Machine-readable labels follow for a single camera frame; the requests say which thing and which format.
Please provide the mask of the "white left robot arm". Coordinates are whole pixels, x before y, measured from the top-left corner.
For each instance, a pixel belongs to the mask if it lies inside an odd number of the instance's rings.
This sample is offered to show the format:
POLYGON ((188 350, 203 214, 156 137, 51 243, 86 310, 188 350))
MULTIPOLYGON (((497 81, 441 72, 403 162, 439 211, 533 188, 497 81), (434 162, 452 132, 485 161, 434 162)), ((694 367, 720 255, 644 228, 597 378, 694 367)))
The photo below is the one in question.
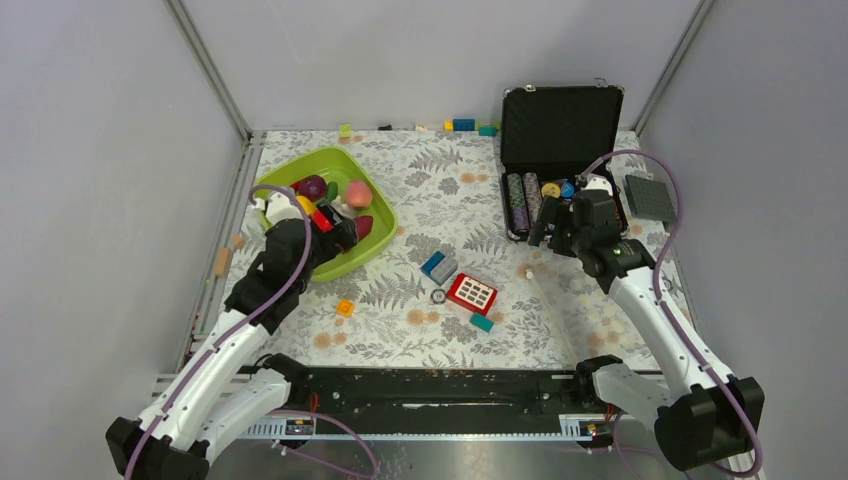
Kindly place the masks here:
POLYGON ((265 246, 224 302, 200 349, 137 418, 116 418, 105 434, 126 479, 203 479, 221 453, 277 407, 296 411, 310 385, 280 355, 231 395, 225 389, 248 358, 299 304, 313 271, 356 246, 356 223, 329 205, 310 215, 284 208, 265 246))

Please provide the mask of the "yellow toy pear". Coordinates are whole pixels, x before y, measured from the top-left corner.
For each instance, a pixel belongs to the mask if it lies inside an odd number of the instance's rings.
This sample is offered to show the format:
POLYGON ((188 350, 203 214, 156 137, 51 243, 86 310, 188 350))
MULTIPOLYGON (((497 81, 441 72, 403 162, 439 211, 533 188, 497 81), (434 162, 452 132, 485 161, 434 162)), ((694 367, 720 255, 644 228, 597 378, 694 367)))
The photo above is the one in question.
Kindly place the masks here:
POLYGON ((312 216, 317 211, 316 205, 307 197, 297 195, 296 200, 307 216, 312 216))

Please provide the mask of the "green toy cucumber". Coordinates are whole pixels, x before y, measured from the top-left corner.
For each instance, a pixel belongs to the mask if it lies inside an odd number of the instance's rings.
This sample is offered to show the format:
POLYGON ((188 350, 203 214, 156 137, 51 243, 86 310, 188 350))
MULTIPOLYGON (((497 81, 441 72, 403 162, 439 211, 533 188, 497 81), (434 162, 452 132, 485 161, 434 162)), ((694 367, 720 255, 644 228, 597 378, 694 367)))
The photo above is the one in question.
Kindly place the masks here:
POLYGON ((336 182, 329 182, 327 184, 327 190, 326 190, 326 196, 325 196, 326 200, 328 202, 334 201, 338 196, 338 191, 339 191, 338 184, 336 182))

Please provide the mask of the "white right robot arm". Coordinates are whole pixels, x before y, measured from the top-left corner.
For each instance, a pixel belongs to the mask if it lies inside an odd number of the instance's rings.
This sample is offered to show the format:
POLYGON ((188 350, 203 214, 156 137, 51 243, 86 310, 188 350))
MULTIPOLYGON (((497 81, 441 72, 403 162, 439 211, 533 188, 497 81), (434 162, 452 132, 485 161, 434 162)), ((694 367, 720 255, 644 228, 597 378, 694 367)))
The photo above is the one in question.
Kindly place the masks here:
POLYGON ((654 433, 665 459, 680 471, 752 453, 752 465, 733 475, 755 476, 763 463, 762 387, 752 377, 738 377, 686 321, 650 252, 622 236, 614 198, 593 189, 570 200, 543 197, 527 242, 537 246, 545 237, 554 253, 579 259, 629 317, 666 381, 660 386, 614 356, 592 358, 577 365, 577 405, 597 412, 611 404, 630 414, 654 433))

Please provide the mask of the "red toy apple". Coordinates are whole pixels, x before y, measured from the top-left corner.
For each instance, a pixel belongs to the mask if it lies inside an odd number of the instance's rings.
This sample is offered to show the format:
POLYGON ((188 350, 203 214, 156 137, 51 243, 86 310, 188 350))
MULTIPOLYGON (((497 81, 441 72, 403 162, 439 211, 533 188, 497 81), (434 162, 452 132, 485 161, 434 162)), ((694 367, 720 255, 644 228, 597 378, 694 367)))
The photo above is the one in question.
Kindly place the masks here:
POLYGON ((310 218, 315 226, 322 232, 327 233, 334 229, 335 223, 333 221, 333 216, 327 216, 322 210, 315 210, 310 218))

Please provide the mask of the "clear zip top bag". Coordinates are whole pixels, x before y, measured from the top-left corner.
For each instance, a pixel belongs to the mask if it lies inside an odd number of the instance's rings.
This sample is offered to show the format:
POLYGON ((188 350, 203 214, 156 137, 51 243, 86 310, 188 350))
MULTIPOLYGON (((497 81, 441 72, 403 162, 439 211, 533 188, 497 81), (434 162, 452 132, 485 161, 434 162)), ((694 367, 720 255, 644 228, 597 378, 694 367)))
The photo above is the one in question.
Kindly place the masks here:
POLYGON ((534 289, 535 294, 547 315, 548 323, 552 333, 555 335, 559 344, 564 349, 564 353, 567 359, 567 365, 575 367, 578 363, 577 355, 570 341, 570 338, 566 335, 565 330, 563 329, 562 321, 558 313, 554 310, 552 304, 548 301, 547 296, 545 295, 545 291, 536 279, 533 270, 527 269, 525 271, 525 276, 527 281, 534 289))

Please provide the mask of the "pink toy peach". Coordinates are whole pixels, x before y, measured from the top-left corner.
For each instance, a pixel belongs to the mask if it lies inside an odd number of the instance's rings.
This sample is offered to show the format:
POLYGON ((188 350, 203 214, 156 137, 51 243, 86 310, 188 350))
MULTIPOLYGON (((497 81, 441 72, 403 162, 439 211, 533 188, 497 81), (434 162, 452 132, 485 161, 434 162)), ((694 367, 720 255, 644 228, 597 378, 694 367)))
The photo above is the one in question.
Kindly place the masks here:
POLYGON ((351 180, 345 189, 345 203, 354 209, 368 208, 373 202, 373 192, 362 180, 351 180))

